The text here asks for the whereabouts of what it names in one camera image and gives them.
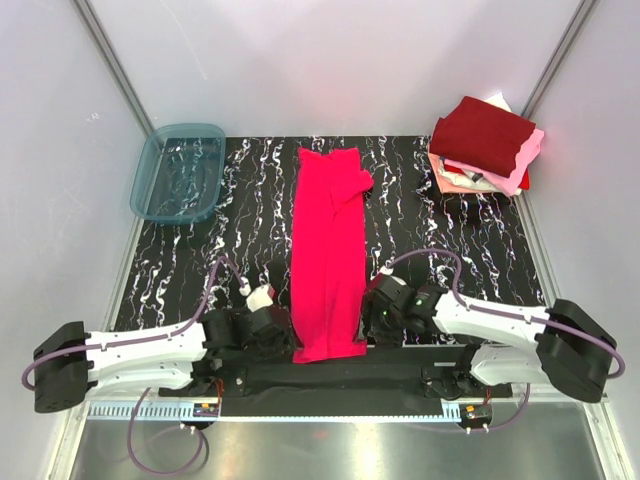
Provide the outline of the bright pink t shirt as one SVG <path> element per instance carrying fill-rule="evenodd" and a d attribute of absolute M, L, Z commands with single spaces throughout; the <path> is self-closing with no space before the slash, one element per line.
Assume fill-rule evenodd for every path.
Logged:
<path fill-rule="evenodd" d="M 291 258 L 296 364 L 361 356 L 366 287 L 364 194 L 374 181 L 356 148 L 299 150 Z"/>

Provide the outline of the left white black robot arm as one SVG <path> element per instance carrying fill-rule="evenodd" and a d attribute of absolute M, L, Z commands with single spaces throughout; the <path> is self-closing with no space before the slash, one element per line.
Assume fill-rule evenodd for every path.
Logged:
<path fill-rule="evenodd" d="M 287 360 L 297 346 L 287 310 L 271 305 L 214 310 L 193 323 L 126 332 L 58 328 L 23 374 L 39 414 L 94 396 L 157 390 L 162 397 L 221 394 L 250 363 Z"/>

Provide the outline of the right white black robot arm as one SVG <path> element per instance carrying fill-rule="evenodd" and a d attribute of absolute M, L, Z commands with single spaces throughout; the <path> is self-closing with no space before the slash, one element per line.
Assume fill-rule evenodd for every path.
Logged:
<path fill-rule="evenodd" d="M 423 381 L 446 400 L 482 396 L 495 386 L 548 384 L 585 403 L 598 403 L 610 378 L 617 344 L 568 300 L 550 308 L 500 305 L 425 284 L 378 275 L 363 300 L 365 334 L 380 347 L 399 347 L 413 333 L 480 339 L 458 360 L 436 360 Z"/>

